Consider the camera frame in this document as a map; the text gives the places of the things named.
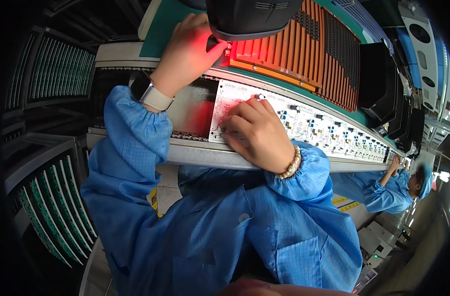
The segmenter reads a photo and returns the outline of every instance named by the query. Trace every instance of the hand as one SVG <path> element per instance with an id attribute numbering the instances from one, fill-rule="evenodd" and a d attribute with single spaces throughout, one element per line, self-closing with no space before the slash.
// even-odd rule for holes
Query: hand
<path id="1" fill-rule="evenodd" d="M 401 158 L 399 157 L 399 155 L 396 155 L 393 158 L 393 161 L 391 162 L 388 171 L 393 173 L 394 171 L 396 171 L 399 168 L 399 164 L 401 163 Z"/>
<path id="2" fill-rule="evenodd" d="M 228 145 L 262 169 L 281 174 L 294 160 L 294 146 L 267 100 L 250 98 L 232 107 L 222 127 L 227 128 L 221 136 Z M 233 132 L 241 133 L 246 142 L 234 137 Z"/>
<path id="3" fill-rule="evenodd" d="M 222 55 L 228 47 L 225 41 L 206 52 L 207 39 L 211 34 L 205 13 L 191 13 L 176 25 L 161 61 L 151 74 L 151 80 L 160 92 L 172 98 L 204 74 Z"/>

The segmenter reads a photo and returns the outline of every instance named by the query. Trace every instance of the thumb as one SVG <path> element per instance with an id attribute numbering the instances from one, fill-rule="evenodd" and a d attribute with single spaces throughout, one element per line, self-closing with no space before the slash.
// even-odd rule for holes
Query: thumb
<path id="1" fill-rule="evenodd" d="M 211 62 L 215 62 L 222 55 L 224 50 L 228 47 L 228 43 L 225 41 L 220 42 L 215 45 L 211 50 L 208 51 L 207 57 Z"/>
<path id="2" fill-rule="evenodd" d="M 250 159 L 248 149 L 243 145 L 240 139 L 237 139 L 232 133 L 221 133 L 220 136 L 227 142 L 227 144 L 238 154 L 243 156 L 246 160 Z"/>

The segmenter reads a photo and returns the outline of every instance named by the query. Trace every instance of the coat pocket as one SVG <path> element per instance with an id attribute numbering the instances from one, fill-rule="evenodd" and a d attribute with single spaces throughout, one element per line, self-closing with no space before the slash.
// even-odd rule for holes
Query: coat pocket
<path id="1" fill-rule="evenodd" d="M 281 284 L 322 287 L 318 237 L 277 250 L 277 275 Z"/>

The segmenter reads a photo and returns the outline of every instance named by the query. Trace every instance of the watch face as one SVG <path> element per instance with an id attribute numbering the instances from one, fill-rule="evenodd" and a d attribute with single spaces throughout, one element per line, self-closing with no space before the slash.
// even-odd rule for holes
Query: watch face
<path id="1" fill-rule="evenodd" d="M 143 95 L 150 86 L 151 86 L 151 79 L 149 79 L 148 75 L 144 71 L 141 71 L 130 87 L 131 92 L 133 93 L 133 99 L 135 101 L 141 100 L 141 98 L 143 97 Z"/>

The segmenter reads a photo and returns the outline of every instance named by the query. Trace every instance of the green table surface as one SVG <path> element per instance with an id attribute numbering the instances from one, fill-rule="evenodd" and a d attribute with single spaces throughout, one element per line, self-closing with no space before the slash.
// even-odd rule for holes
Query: green table surface
<path id="1" fill-rule="evenodd" d="M 338 17 L 345 25 L 347 25 L 350 30 L 352 30 L 357 37 L 361 40 L 363 44 L 366 43 L 366 39 L 363 36 L 363 29 L 345 12 L 337 8 L 334 4 L 331 3 L 330 0 L 315 0 L 319 5 L 325 7 L 330 12 L 332 12 L 336 17 Z M 178 0 L 162 0 L 159 8 L 156 12 L 156 15 L 151 22 L 151 26 L 149 28 L 148 34 L 146 35 L 145 41 L 143 43 L 143 47 L 141 48 L 139 56 L 142 57 L 157 57 L 160 58 L 163 54 L 166 45 L 171 38 L 174 27 L 180 21 L 182 21 L 188 14 L 190 13 L 201 13 L 202 10 L 192 9 L 184 4 L 180 3 Z M 353 120 L 361 123 L 364 126 L 367 126 L 369 116 L 362 110 L 357 110 L 355 112 L 348 112 L 343 108 L 338 107 L 337 105 L 323 99 L 317 97 L 315 94 L 295 86 L 291 83 L 287 83 L 272 77 L 268 77 L 262 74 L 258 74 L 255 72 L 251 72 L 248 70 L 242 70 L 239 68 L 223 66 L 223 63 L 216 62 L 214 64 L 214 68 L 227 70 L 230 72 L 234 72 L 237 74 L 243 74 L 252 78 L 260 79 L 281 87 L 284 87 L 293 92 L 297 92 L 302 94 L 308 98 L 311 98 L 317 102 L 323 103 L 330 108 L 340 112 L 343 115 L 346 115 Z M 386 141 L 395 145 L 394 141 L 389 139 L 388 137 L 384 138 Z"/>

